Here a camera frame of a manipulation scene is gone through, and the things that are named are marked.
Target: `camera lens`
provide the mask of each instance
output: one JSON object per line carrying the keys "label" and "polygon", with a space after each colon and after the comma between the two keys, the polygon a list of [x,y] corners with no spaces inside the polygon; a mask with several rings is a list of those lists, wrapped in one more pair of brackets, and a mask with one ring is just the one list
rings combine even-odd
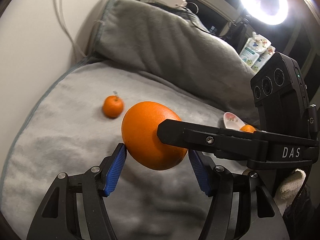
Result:
{"label": "camera lens", "polygon": [[261,94],[260,88],[259,88],[258,86],[256,86],[256,87],[254,88],[254,96],[255,96],[257,99],[259,99],[259,98],[260,98],[260,94]]}
{"label": "camera lens", "polygon": [[280,68],[277,68],[274,73],[275,83],[278,86],[282,86],[284,82],[284,75]]}
{"label": "camera lens", "polygon": [[262,79],[262,90],[266,95],[269,95],[272,92],[272,84],[270,78],[265,77]]}

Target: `gray blanket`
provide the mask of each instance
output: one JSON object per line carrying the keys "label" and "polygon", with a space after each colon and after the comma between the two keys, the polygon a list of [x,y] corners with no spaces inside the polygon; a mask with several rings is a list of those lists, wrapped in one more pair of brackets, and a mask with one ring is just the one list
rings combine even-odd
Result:
{"label": "gray blanket", "polygon": [[[111,60],[85,61],[53,84],[9,152],[0,180],[0,208],[22,239],[59,172],[83,173],[113,152],[122,141],[124,113],[132,105],[156,101],[183,121],[212,126],[218,125],[222,110],[251,123],[258,119],[249,85],[253,73],[225,42],[135,0],[110,0],[102,21],[94,48]],[[111,120],[101,105],[114,90],[125,111]],[[232,172],[245,169],[211,157]],[[130,155],[115,192],[105,201],[119,240],[197,239],[210,202],[187,157],[172,169],[153,171]],[[84,225],[81,209],[79,217]],[[85,226],[82,233],[88,239]]]}

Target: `white bowl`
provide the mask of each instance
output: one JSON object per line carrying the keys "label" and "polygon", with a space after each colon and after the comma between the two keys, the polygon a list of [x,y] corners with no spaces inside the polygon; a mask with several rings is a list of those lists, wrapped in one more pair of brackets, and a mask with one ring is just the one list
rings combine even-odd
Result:
{"label": "white bowl", "polygon": [[242,120],[233,113],[225,112],[223,115],[223,123],[227,129],[240,130],[245,125]]}

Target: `white cord on wall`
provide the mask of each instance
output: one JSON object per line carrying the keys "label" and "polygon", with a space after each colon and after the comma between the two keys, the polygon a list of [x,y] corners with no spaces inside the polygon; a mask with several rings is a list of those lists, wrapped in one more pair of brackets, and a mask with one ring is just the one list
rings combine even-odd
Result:
{"label": "white cord on wall", "polygon": [[70,32],[67,29],[67,25],[66,25],[66,22],[65,22],[65,19],[64,19],[64,16],[63,16],[62,0],[59,0],[59,4],[57,4],[57,0],[53,0],[53,3],[54,3],[54,9],[55,9],[56,16],[58,18],[59,25],[62,28],[63,32],[67,35],[67,37],[71,41],[73,54],[74,54],[74,57],[75,57],[75,62],[77,62],[76,51],[78,51],[83,57],[86,57],[86,54],[82,51],[80,46],[72,38]]}

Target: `orange fruit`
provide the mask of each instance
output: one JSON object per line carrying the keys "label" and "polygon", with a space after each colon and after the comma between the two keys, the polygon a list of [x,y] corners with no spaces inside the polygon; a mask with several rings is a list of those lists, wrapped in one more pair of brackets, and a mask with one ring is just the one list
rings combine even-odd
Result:
{"label": "orange fruit", "polygon": [[153,170],[167,170],[178,165],[187,149],[163,144],[157,129],[165,119],[181,121],[175,112],[156,102],[140,102],[125,114],[121,134],[130,155]]}
{"label": "orange fruit", "polygon": [[124,103],[118,94],[114,91],[114,96],[109,96],[104,100],[104,104],[102,106],[103,113],[109,118],[118,117],[124,108]]}
{"label": "orange fruit", "polygon": [[252,125],[246,124],[245,126],[240,128],[240,131],[253,133],[254,131],[256,131],[256,129]]}

